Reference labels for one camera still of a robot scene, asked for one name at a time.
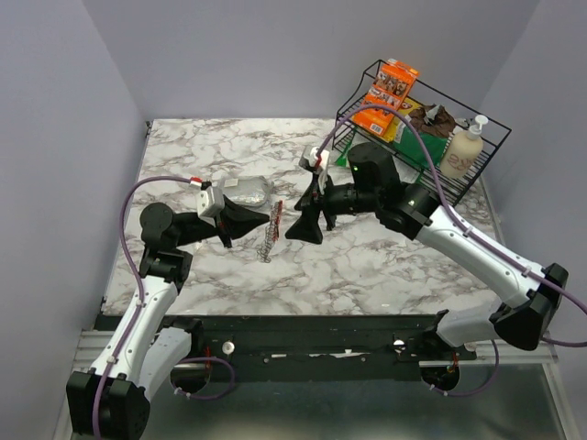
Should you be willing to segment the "metal keyring coil red holder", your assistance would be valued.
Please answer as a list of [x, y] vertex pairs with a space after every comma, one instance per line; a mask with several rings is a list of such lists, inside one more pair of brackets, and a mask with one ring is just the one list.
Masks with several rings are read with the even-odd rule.
[[279, 200], [278, 202], [275, 202], [271, 208], [270, 222], [265, 228], [263, 241], [257, 249], [258, 260], [262, 263], [271, 262], [271, 250], [275, 243], [279, 240], [279, 228], [282, 218], [282, 207], [283, 200]]

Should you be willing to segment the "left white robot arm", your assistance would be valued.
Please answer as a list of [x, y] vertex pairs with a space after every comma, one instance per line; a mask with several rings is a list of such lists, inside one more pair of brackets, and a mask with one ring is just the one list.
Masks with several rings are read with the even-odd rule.
[[72, 429], [106, 439], [139, 439], [150, 416], [150, 401], [180, 361], [197, 360], [201, 336], [161, 321], [188, 278], [193, 256], [184, 246], [219, 237], [231, 247], [255, 228], [269, 223], [257, 213], [225, 200], [214, 215], [175, 213], [151, 203], [140, 214], [145, 245], [138, 287], [116, 331], [86, 372], [71, 374], [66, 395]]

